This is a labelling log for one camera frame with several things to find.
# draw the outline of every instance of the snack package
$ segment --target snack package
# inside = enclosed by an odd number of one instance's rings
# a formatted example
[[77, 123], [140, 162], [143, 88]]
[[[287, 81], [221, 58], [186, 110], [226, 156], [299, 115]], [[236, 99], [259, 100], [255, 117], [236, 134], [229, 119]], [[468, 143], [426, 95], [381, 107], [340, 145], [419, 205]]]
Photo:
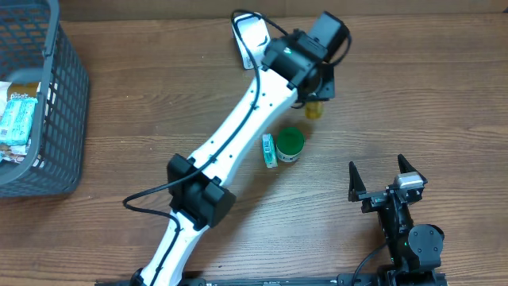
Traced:
[[[25, 159], [25, 156], [16, 155], [16, 154], [12, 154], [12, 153], [4, 153], [2, 155], [2, 152], [0, 152], [0, 155], [2, 156], [2, 159], [4, 161], [6, 161], [6, 162], [13, 162], [13, 163], [17, 163], [17, 164], [20, 164]], [[37, 167], [37, 165], [39, 164], [40, 160], [41, 160], [41, 157], [40, 157], [40, 155], [38, 155], [37, 159], [35, 159], [35, 162], [33, 162], [32, 167]], [[43, 168], [43, 167], [44, 167], [44, 161], [42, 161], [39, 164], [39, 168]]]
[[0, 119], [2, 119], [3, 112], [6, 110], [7, 106], [7, 89], [9, 88], [10, 83], [0, 82]]
[[26, 143], [26, 145], [13, 145], [9, 146], [9, 152], [11, 152], [14, 155], [22, 155], [26, 156], [26, 154], [29, 153], [30, 145], [32, 144], [32, 140], [29, 139], [29, 141]]
[[0, 121], [0, 144], [25, 145], [32, 129], [37, 99], [11, 99]]

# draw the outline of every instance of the wooden table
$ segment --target wooden table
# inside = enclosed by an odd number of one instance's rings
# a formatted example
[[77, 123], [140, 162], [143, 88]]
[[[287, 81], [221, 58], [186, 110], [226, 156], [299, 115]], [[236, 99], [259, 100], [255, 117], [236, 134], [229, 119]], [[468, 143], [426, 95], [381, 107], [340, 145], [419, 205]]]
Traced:
[[[383, 237], [347, 200], [348, 162], [368, 190], [398, 173], [397, 155], [429, 179], [415, 223], [445, 234], [451, 285], [508, 284], [508, 17], [345, 17], [349, 56], [319, 121], [287, 111], [302, 158], [264, 166], [257, 142], [230, 190], [237, 203], [187, 263], [207, 278], [352, 272]], [[308, 29], [313, 18], [285, 18]], [[0, 201], [1, 285], [92, 285], [127, 279], [151, 259], [167, 219], [121, 201], [166, 182], [174, 153], [200, 146], [252, 79], [227, 20], [64, 23], [90, 73], [83, 179], [64, 197]], [[137, 204], [167, 211], [166, 192]], [[389, 263], [387, 252], [364, 271]]]

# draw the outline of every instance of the black cable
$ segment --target black cable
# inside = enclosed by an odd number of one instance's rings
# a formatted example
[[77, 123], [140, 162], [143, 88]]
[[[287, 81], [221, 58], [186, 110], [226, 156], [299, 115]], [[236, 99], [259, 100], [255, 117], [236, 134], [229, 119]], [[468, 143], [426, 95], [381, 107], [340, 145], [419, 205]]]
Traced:
[[364, 267], [365, 263], [369, 261], [371, 258], [373, 258], [379, 251], [381, 251], [385, 246], [388, 245], [388, 242], [384, 242], [380, 247], [374, 249], [367, 257], [364, 258], [364, 260], [358, 265], [358, 267], [355, 270], [355, 273], [352, 275], [351, 279], [351, 286], [355, 286], [355, 280], [358, 277], [358, 273], [360, 273], [360, 270]]
[[332, 65], [332, 67], [335, 67], [337, 66], [338, 64], [341, 63], [341, 61], [348, 55], [348, 52], [349, 52], [349, 48], [351, 48], [351, 42], [352, 42], [352, 37], [351, 37], [351, 34], [349, 33], [348, 34], [348, 45], [346, 46], [346, 50], [344, 51], [344, 53], [342, 54], [342, 56], [339, 56], [338, 59], [336, 59], [335, 61], [333, 61], [332, 63], [330, 63]]
[[[261, 19], [263, 19], [265, 22], [267, 22], [268, 24], [272, 25], [274, 28], [276, 28], [278, 31], [280, 31], [284, 36], [287, 36], [288, 33], [286, 32], [285, 29], [283, 29], [282, 27], [280, 27], [279, 25], [277, 25], [275, 22], [273, 22], [272, 20], [268, 19], [268, 17], [265, 15], [265, 14], [261, 14], [261, 13], [255, 13], [255, 12], [252, 12], [252, 11], [249, 11], [249, 10], [245, 10], [245, 9], [236, 9], [234, 10], [232, 13], [231, 13], [231, 24], [233, 24], [233, 28], [234, 26], [238, 26], [237, 23], [234, 23], [234, 14], [236, 13], [243, 13], [243, 14], [252, 14], [256, 17], [260, 17]], [[237, 35], [240, 35], [240, 32], [235, 29], [235, 32], [237, 32]]]
[[159, 273], [160, 271], [162, 270], [162, 265], [164, 264], [164, 261], [166, 260], [167, 258], [167, 255], [169, 255], [169, 253], [171, 252], [171, 250], [173, 249], [173, 246], [175, 245], [176, 243], [176, 238], [178, 237], [178, 235], [180, 234], [180, 222], [178, 221], [178, 219], [172, 215], [169, 214], [169, 219], [173, 220], [175, 223], [176, 223], [176, 228], [175, 228], [175, 236], [173, 237], [173, 239], [171, 240], [171, 243], [169, 244], [169, 247], [167, 248], [166, 252], [164, 253], [164, 255], [162, 256], [162, 259], [160, 260], [159, 262], [159, 265], [157, 266], [156, 268], [156, 273], [154, 274], [153, 278], [152, 278], [152, 282], [150, 283], [150, 286], [153, 286], [157, 280], [157, 277], [159, 276]]
[[248, 10], [234, 10], [231, 13], [231, 23], [233, 25], [233, 28], [235, 29], [235, 32], [236, 32], [238, 38], [240, 39], [240, 42], [245, 47], [245, 50], [247, 51], [248, 57], [252, 61], [252, 65], [254, 66], [254, 72], [256, 73], [256, 95], [254, 96], [254, 101], [252, 102], [251, 108], [248, 110], [247, 114], [245, 115], [244, 119], [240, 122], [238, 127], [233, 131], [233, 133], [231, 133], [229, 138], [224, 142], [224, 144], [222, 144], [222, 146], [209, 158], [209, 160], [203, 166], [201, 166], [200, 168], [198, 168], [196, 171], [192, 172], [188, 176], [185, 176], [185, 177], [183, 177], [181, 179], [172, 181], [172, 182], [170, 182], [168, 184], [160, 185], [159, 187], [153, 187], [153, 188], [150, 188], [150, 189], [145, 190], [145, 191], [140, 191], [140, 192], [138, 192], [136, 194], [128, 196], [127, 198], [125, 198], [122, 201], [124, 207], [129, 209], [129, 210], [131, 210], [131, 211], [137, 211], [137, 212], [141, 212], [141, 213], [145, 213], [145, 214], [151, 214], [151, 215], [154, 214], [154, 215], [164, 216], [166, 218], [169, 218], [170, 220], [173, 220], [176, 223], [175, 236], [171, 240], [171, 244], [167, 248], [167, 250], [164, 253], [163, 257], [161, 258], [160, 263], [159, 263], [159, 265], [156, 268], [156, 273], [155, 273], [155, 275], [154, 275], [154, 277], [152, 279], [152, 282], [150, 283], [150, 286], [153, 286], [154, 283], [156, 282], [156, 279], [159, 276], [160, 271], [162, 270], [162, 265], [166, 261], [167, 256], [169, 255], [169, 253], [171, 252], [173, 246], [176, 243], [176, 239], [178, 238], [179, 232], [180, 232], [180, 223], [179, 223], [178, 219], [175, 216], [171, 215], [171, 214], [165, 213], [163, 211], [156, 211], [156, 210], [150, 210], [150, 209], [141, 208], [141, 207], [135, 207], [135, 206], [130, 205], [129, 202], [134, 200], [134, 199], [139, 199], [140, 197], [143, 197], [143, 196], [146, 196], [146, 195], [151, 195], [151, 194], [156, 193], [158, 191], [162, 191], [162, 190], [164, 190], [166, 188], [174, 187], [174, 186], [177, 186], [179, 184], [182, 184], [182, 183], [184, 183], [184, 182], [194, 178], [199, 173], [201, 173], [206, 167], [208, 167], [210, 164], [215, 162], [215, 160], [221, 154], [221, 152], [224, 151], [224, 149], [228, 146], [228, 144], [231, 143], [231, 141], [235, 138], [235, 136], [240, 132], [242, 127], [245, 125], [245, 123], [247, 122], [247, 120], [251, 116], [252, 112], [255, 110], [258, 98], [260, 97], [260, 89], [261, 89], [260, 71], [259, 71], [258, 65], [256, 63], [256, 59], [254, 58], [254, 55], [248, 49], [247, 45], [244, 42], [244, 39], [242, 38], [242, 36], [240, 34], [240, 30], [238, 29], [238, 24], [234, 21], [234, 15], [236, 13], [245, 13], [245, 14], [257, 15], [257, 16], [263, 18], [268, 24], [273, 25], [274, 27], [276, 27], [277, 30], [279, 30], [284, 35], [287, 35], [287, 32], [284, 29], [279, 27], [276, 23], [274, 23], [272, 20], [268, 19], [263, 14], [256, 14], [256, 13], [254, 13], [252, 11], [248, 11]]

